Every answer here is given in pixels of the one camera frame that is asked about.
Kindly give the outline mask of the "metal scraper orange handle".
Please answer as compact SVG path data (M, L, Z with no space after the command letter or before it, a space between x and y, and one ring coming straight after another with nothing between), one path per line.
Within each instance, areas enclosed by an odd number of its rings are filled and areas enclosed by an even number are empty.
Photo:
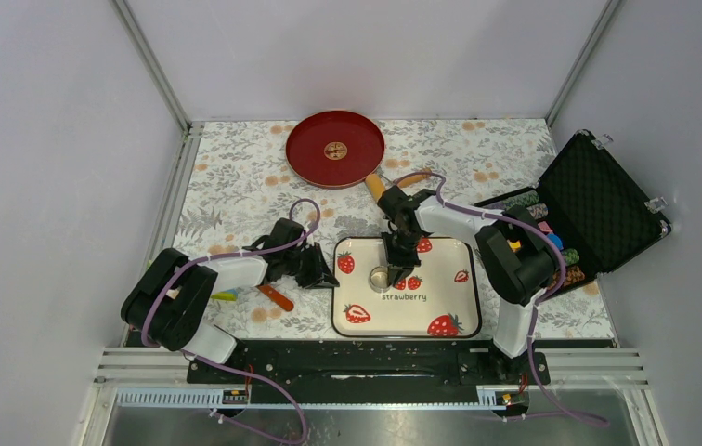
M263 295L267 296L273 303L286 312L291 312L294 309L294 303L291 299L280 293L269 284L258 285L257 289Z

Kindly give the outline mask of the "strawberry pattern rectangular tray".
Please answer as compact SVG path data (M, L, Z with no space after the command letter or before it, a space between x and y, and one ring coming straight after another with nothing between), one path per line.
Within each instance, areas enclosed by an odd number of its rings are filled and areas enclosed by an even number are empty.
M481 328L471 249L450 238L423 239L422 264L405 290L387 283L384 243L346 238L334 250L332 325L346 337L470 338Z

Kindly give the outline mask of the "wooden dough roller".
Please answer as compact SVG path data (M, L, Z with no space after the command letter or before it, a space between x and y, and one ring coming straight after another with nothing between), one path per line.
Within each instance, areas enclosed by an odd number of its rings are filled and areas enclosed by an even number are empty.
M432 174L433 172L430 169L423 169L407 174L397 180L390 180L377 172L373 172L363 179L363 184L370 192L373 201L378 203L387 189L393 186L403 189L429 178Z

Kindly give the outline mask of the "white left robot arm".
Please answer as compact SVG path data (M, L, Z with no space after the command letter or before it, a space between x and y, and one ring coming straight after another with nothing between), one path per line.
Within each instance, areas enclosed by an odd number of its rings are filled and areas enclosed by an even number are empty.
M124 300L121 318L141 333L143 343L206 359L219 379L235 381L246 360L235 350L234 336L204 320L210 297L268 285L284 276L292 276L301 288L337 287L320 245L307 240L315 229L281 218L268 235L236 253L191 259L167 248Z

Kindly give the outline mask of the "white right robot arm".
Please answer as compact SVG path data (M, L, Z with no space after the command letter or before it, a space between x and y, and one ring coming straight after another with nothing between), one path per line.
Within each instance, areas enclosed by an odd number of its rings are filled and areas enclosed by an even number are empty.
M566 278L560 248L537 221L516 205L507 210L460 206L437 191L408 195L392 186L373 194L391 228L383 233L387 280L405 279L421 260L419 241L428 235L450 237L477 249L487 279L500 298L489 361L495 378L512 383L527 369L524 353L534 338L537 306Z

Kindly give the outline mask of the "colourful toy block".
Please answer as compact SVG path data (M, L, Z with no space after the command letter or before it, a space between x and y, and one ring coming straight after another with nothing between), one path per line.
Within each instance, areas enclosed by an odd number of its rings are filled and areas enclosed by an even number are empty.
M238 300L239 293L235 289L225 290L221 292L212 293L210 298L212 300L236 302Z

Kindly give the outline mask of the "round red tray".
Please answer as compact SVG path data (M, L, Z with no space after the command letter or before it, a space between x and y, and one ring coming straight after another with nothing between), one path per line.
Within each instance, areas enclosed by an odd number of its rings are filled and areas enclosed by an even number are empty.
M331 190L363 182L377 171L384 152L379 126L353 111L313 114L293 128L285 143L292 171L311 185Z

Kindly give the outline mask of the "black open chip case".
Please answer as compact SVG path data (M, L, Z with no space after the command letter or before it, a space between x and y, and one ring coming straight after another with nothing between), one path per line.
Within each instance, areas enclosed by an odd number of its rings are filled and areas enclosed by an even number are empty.
M568 293L623 266L668 236L663 198L650 198L606 149L609 136L577 131L532 187L479 203L520 204L560 243Z

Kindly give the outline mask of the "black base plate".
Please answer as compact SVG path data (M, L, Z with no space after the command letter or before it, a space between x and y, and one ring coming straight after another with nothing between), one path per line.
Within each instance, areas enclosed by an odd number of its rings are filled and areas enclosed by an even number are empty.
M551 381L544 354L508 359L473 340L248 340L226 365L275 381L300 404L471 403L479 386Z

